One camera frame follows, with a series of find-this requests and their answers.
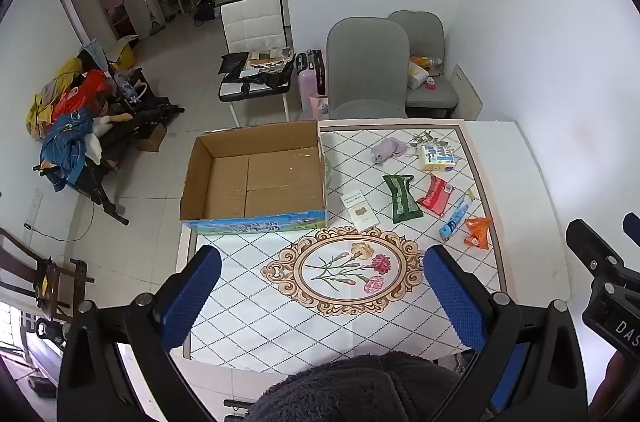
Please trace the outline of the blue tube packet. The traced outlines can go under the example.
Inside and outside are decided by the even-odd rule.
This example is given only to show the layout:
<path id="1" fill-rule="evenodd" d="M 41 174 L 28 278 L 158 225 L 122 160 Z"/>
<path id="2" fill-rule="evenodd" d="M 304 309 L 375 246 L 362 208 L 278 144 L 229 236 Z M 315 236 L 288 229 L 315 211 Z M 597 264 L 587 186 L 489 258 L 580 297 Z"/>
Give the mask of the blue tube packet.
<path id="1" fill-rule="evenodd" d="M 454 206 L 454 212 L 451 213 L 449 219 L 446 220 L 446 223 L 440 227 L 439 236 L 442 241 L 447 241 L 458 229 L 464 220 L 465 214 L 469 211 L 469 207 L 472 205 L 473 200 L 474 195 L 472 190 L 469 189 L 456 203 Z"/>

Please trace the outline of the orange snack packet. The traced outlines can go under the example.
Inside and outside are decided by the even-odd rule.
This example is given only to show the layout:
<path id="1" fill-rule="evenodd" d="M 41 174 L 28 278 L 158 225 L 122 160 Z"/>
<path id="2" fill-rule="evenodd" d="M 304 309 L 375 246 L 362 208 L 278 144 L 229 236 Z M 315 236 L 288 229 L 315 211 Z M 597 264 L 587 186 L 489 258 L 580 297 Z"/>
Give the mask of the orange snack packet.
<path id="1" fill-rule="evenodd" d="M 477 249 L 489 249 L 489 230 L 494 223 L 491 217 L 470 217 L 466 219 L 464 225 L 468 230 L 464 244 Z"/>

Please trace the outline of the red snack packet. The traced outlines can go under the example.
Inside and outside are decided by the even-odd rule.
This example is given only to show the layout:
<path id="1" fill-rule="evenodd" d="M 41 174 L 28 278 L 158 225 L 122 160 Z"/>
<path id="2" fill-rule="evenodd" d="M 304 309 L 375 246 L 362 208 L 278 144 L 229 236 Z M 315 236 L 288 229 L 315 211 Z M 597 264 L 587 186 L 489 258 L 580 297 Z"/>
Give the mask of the red snack packet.
<path id="1" fill-rule="evenodd" d="M 452 186 L 448 182 L 436 175 L 431 175 L 431 184 L 426 195 L 416 203 L 437 216 L 443 216 L 451 194 Z"/>

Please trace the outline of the green snack packet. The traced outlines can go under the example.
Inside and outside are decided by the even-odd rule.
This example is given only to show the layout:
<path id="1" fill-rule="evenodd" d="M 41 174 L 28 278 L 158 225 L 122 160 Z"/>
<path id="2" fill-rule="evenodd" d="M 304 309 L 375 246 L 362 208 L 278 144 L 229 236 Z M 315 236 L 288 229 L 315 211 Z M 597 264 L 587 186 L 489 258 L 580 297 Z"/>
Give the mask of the green snack packet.
<path id="1" fill-rule="evenodd" d="M 395 224 L 418 219 L 423 216 L 420 205 L 410 193 L 412 175 L 385 175 L 384 182 L 392 195 L 392 220 Z"/>

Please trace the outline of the white booklet box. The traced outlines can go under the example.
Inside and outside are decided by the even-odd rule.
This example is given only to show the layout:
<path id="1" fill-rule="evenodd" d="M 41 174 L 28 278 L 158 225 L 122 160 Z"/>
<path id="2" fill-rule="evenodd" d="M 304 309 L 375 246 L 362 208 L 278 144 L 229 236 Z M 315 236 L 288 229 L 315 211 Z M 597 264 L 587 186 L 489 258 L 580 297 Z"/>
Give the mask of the white booklet box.
<path id="1" fill-rule="evenodd" d="M 341 201 L 357 231 L 366 231 L 378 226 L 378 217 L 360 189 L 349 190 L 341 195 Z"/>

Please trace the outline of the blue yellow tissue pack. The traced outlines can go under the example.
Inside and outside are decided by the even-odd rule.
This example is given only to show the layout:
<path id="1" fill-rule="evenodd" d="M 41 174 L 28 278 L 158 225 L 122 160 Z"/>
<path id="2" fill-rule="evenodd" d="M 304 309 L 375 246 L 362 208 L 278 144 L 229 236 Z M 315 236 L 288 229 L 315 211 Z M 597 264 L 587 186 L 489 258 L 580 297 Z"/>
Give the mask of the blue yellow tissue pack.
<path id="1" fill-rule="evenodd" d="M 447 145 L 423 143 L 416 149 L 419 168 L 424 172 L 449 172 L 457 165 L 454 152 Z"/>

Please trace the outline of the purple plush toy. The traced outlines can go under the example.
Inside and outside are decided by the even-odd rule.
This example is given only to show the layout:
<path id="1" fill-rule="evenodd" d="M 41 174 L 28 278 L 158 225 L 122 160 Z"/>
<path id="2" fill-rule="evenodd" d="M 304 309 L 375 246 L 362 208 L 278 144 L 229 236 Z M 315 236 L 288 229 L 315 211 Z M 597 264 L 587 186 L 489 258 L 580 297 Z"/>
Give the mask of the purple plush toy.
<path id="1" fill-rule="evenodd" d="M 403 155 L 408 144 L 396 137 L 383 138 L 381 142 L 371 148 L 371 158 L 374 165 L 381 165 L 390 158 Z"/>

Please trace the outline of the black fuzzy sleeve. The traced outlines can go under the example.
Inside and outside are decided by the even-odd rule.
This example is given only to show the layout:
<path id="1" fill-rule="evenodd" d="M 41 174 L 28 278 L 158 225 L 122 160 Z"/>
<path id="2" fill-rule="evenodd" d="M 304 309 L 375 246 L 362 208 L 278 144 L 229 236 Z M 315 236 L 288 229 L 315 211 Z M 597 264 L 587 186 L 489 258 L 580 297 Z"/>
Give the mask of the black fuzzy sleeve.
<path id="1" fill-rule="evenodd" d="M 402 352 L 320 364 L 266 390 L 247 421 L 427 421 L 460 374 Z"/>

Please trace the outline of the dark wooden chair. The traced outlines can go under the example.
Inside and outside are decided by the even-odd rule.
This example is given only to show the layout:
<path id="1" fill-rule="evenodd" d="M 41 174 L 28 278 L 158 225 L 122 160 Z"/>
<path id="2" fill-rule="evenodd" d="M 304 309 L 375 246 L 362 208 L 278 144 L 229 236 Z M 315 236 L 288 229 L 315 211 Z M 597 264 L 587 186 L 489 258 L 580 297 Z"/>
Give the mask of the dark wooden chair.
<path id="1" fill-rule="evenodd" d="M 71 259 L 74 269 L 67 269 L 55 263 L 49 257 L 40 257 L 26 243 L 1 228 L 1 242 L 9 242 L 26 257 L 30 257 L 34 266 L 29 266 L 13 255 L 5 247 L 1 247 L 1 269 L 16 278 L 20 278 L 27 287 L 11 285 L 1 281 L 1 288 L 24 297 L 33 299 L 42 310 L 44 316 L 51 320 L 71 322 L 80 304 L 86 299 L 86 286 L 94 283 L 94 279 L 88 276 L 88 266 L 82 260 Z M 73 296 L 70 303 L 60 300 L 61 279 L 66 277 L 72 280 Z"/>

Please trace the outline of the open cardboard box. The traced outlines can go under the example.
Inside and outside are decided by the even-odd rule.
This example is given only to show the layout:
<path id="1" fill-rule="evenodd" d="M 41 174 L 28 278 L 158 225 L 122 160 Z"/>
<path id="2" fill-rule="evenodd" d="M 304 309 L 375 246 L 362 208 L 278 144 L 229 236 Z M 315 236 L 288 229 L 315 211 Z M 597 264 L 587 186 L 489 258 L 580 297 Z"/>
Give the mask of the open cardboard box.
<path id="1" fill-rule="evenodd" d="M 326 226 L 326 164 L 316 121 L 195 138 L 180 221 L 200 235 L 310 231 Z"/>

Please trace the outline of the small brown cardboard box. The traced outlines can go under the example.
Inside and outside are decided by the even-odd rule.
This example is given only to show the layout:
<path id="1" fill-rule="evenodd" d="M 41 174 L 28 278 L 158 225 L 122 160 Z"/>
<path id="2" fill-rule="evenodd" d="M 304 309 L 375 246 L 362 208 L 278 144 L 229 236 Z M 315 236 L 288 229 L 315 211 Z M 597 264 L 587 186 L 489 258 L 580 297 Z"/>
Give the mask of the small brown cardboard box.
<path id="1" fill-rule="evenodd" d="M 147 125 L 134 137 L 134 147 L 143 153 L 158 153 L 166 133 L 166 127 L 162 123 Z"/>

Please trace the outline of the pile of clothes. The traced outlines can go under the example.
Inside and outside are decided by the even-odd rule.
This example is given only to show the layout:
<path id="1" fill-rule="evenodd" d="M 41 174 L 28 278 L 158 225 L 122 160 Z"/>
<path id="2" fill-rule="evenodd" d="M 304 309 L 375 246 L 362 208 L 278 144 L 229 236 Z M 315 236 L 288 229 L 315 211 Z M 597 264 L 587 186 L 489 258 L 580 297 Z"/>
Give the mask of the pile of clothes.
<path id="1" fill-rule="evenodd" d="M 34 96 L 26 130 L 40 144 L 35 171 L 58 193 L 104 164 L 104 153 L 136 130 L 134 115 L 110 112 L 116 95 L 104 49 L 92 40 Z"/>

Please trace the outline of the items on white chair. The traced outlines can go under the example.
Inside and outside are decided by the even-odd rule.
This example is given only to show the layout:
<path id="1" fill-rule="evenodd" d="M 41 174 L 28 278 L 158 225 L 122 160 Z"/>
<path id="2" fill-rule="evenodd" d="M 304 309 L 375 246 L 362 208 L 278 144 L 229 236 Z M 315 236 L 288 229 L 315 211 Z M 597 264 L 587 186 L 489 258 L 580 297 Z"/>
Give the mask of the items on white chair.
<path id="1" fill-rule="evenodd" d="M 222 75 L 220 93 L 278 90 L 290 84 L 293 65 L 294 54 L 290 48 L 226 54 L 218 71 Z"/>

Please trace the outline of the white chair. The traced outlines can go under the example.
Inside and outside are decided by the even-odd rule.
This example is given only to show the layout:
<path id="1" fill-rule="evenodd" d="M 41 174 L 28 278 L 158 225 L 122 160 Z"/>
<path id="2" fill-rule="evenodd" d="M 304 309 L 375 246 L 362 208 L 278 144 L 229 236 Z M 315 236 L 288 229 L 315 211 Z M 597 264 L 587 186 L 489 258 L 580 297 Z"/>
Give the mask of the white chair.
<path id="1" fill-rule="evenodd" d="M 281 54 L 288 47 L 282 0 L 239 0 L 220 8 L 229 54 L 256 53 L 257 59 Z"/>

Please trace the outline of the white board against wall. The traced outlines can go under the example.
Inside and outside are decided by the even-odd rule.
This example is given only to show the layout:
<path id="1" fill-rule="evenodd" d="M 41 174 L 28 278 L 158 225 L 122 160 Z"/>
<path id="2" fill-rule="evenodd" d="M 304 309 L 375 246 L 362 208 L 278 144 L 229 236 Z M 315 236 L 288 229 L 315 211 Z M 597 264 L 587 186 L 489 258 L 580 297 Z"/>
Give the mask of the white board against wall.
<path id="1" fill-rule="evenodd" d="M 477 120 L 484 104 L 459 65 L 454 66 L 450 83 L 454 92 L 458 95 L 458 104 L 454 111 L 454 116 L 465 121 Z"/>

